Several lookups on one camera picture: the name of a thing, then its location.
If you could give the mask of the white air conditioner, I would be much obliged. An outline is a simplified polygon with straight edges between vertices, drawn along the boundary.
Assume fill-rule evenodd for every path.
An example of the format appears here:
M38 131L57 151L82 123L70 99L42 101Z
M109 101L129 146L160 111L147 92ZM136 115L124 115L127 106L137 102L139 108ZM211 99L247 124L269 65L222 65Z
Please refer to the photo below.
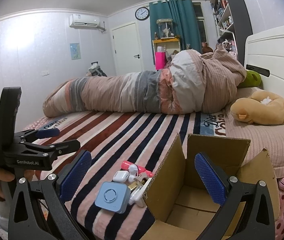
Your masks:
M102 33L106 31L105 23L100 22L100 18L92 15L72 14L69 16L69 26L71 28L98 29Z

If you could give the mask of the small wall poster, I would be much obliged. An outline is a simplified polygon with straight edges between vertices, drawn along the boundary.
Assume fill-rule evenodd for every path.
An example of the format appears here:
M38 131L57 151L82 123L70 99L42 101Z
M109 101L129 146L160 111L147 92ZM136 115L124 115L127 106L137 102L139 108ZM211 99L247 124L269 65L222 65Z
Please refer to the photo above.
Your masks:
M71 43L70 45L70 55L72 60L81 59L81 51L79 43Z

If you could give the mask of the white small gadget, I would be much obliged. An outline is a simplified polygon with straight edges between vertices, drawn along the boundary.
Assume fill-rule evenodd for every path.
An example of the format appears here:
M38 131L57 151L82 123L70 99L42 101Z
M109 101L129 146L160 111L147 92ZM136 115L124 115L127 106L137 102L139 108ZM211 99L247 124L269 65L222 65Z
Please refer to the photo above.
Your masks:
M129 186L128 188L131 191L128 204L133 205L137 204L139 207L145 207L145 201L143 199L143 194L146 191L148 185L150 184L153 177L153 173L144 170L139 172L138 175L130 175L128 178Z

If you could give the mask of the white door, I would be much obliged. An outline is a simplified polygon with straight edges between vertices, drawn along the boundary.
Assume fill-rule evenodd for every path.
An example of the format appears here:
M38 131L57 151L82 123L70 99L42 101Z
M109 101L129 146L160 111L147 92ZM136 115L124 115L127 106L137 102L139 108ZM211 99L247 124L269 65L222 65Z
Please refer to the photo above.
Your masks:
M112 29L117 75L144 70L137 24L130 22Z

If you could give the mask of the teal curtain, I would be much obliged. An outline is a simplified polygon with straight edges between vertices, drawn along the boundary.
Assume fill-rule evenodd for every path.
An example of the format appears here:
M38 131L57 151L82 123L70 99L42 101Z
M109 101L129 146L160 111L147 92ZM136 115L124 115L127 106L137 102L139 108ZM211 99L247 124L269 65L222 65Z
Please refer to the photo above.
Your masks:
M151 38L159 33L156 20L172 19L173 32L180 36L182 49L187 45L201 52L202 42L192 0L165 0L149 4Z

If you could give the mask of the bright pink bag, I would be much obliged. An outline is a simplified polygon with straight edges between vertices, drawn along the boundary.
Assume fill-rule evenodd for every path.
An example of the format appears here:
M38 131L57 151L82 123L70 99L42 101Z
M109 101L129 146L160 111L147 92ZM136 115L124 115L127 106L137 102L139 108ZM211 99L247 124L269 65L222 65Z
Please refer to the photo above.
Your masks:
M161 70L166 66L166 53L165 52L156 52L155 53L155 69Z

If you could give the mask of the rolled striped duvet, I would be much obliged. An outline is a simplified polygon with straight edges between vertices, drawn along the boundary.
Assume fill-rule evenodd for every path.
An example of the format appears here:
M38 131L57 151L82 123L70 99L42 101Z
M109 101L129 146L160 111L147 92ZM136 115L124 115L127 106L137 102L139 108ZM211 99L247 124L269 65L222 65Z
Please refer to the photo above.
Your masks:
M48 118L82 111L215 113L235 100L245 68L221 46L180 51L168 68L120 76L86 76L60 84L43 102Z

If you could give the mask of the dark bookshelf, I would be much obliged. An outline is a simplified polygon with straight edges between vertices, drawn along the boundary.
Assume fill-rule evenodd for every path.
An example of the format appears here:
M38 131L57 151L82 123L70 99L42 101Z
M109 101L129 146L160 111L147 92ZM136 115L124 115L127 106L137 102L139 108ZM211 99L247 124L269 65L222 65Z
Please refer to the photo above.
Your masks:
M210 0L217 30L217 42L245 62L246 39L253 34L245 0Z

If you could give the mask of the striped fleece blanket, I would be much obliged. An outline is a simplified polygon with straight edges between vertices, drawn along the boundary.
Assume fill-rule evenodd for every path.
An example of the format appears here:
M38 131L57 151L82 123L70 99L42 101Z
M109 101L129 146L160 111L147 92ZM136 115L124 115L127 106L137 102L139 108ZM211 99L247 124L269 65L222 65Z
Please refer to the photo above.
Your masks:
M183 145L191 133L225 136L226 114L87 111L44 117L29 128L60 130L58 137L39 140L40 145L76 139L91 153L91 167L66 203L71 215L98 239L140 239L154 223L150 211L135 204L122 214L97 207L94 202L102 183L110 181L124 161L156 171L177 135Z

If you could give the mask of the tan plush toy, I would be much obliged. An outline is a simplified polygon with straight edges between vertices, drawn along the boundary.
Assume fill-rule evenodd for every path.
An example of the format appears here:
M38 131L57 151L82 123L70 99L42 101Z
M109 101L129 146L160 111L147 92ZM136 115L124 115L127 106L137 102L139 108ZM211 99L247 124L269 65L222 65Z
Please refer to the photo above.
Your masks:
M230 107L237 121L258 125L284 125L284 98L257 90L248 98L237 99Z

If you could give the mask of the white earbuds case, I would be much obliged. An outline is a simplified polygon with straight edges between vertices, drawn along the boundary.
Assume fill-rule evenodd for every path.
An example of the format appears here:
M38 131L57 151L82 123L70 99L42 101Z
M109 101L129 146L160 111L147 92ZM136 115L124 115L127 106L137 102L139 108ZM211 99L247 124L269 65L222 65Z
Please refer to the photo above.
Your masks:
M116 183L125 183L127 179L129 178L130 173L128 171L117 171L115 175L113 176L112 181Z

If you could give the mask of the green plush toy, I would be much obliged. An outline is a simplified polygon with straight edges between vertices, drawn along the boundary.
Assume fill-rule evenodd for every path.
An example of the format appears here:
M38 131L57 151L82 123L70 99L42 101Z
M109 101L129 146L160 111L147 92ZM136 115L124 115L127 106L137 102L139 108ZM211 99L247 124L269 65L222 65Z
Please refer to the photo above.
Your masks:
M237 86L237 88L260 87L261 84L261 75L253 70L248 70L246 78Z

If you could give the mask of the pink quilted pillow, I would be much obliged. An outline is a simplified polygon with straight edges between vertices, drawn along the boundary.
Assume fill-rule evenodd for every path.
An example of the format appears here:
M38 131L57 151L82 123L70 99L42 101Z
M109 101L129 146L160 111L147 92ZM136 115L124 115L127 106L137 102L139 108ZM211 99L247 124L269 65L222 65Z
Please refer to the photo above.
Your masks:
M228 104L224 110L226 136L250 140L243 163L248 163L265 148L269 152L276 177L284 177L284 125L246 124L233 118L230 107Z

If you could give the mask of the brown cardboard box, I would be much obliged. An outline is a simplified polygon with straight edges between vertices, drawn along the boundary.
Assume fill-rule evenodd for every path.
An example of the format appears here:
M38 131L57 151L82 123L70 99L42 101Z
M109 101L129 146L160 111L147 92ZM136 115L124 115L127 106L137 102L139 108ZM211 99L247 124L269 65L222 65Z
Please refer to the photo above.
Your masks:
M181 139L175 137L143 195L155 219L144 239L198 239L216 215L220 206L213 202L195 170L195 155L199 152L206 153L227 176L236 176L244 183L265 181L275 221L280 213L279 191L269 152L262 150L244 164L249 146L247 139L191 134L187 152L183 153ZM244 206L245 203L239 205L222 239L229 239L232 235Z

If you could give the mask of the pink tube toy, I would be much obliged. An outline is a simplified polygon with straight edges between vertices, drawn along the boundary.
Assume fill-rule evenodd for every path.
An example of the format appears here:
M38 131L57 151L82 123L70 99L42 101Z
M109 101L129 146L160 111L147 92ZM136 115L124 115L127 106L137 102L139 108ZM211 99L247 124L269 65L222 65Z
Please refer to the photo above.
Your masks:
M144 172L149 178L153 177L153 173L151 171L127 160L122 162L121 169L130 172L130 174L139 175Z

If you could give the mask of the round wall clock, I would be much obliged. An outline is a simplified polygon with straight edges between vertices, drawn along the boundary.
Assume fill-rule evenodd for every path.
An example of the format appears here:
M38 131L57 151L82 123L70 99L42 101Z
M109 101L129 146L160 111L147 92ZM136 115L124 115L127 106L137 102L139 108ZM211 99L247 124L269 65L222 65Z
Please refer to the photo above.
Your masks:
M144 21L149 18L150 16L150 11L147 7L139 7L135 11L135 18L139 21Z

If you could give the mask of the blue square speaker device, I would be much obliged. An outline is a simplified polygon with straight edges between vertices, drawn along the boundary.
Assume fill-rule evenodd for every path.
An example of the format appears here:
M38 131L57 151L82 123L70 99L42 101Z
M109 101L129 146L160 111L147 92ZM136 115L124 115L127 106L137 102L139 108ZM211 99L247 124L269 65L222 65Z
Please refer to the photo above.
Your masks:
M122 214L126 211L130 194L126 184L106 181L102 183L94 203L102 209Z

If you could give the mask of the glass display case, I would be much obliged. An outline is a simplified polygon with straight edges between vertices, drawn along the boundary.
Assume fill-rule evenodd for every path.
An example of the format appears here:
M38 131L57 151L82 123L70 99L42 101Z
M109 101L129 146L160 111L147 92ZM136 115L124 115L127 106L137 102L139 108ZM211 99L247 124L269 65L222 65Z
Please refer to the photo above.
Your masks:
M158 36L160 39L175 38L173 19L158 19L156 20L156 24L158 25Z

